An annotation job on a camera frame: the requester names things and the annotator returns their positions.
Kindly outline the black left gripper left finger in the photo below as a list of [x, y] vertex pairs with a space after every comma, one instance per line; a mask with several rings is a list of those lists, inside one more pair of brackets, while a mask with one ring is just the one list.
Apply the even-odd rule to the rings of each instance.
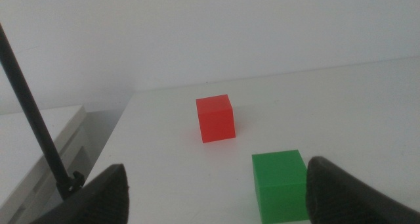
[[123, 164], [112, 164], [32, 224], [126, 224], [129, 186]]

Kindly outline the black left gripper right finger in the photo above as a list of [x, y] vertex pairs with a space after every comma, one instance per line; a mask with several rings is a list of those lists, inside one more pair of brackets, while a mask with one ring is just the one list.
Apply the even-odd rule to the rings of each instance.
[[322, 156], [310, 159], [306, 210], [311, 223], [419, 223], [415, 211]]

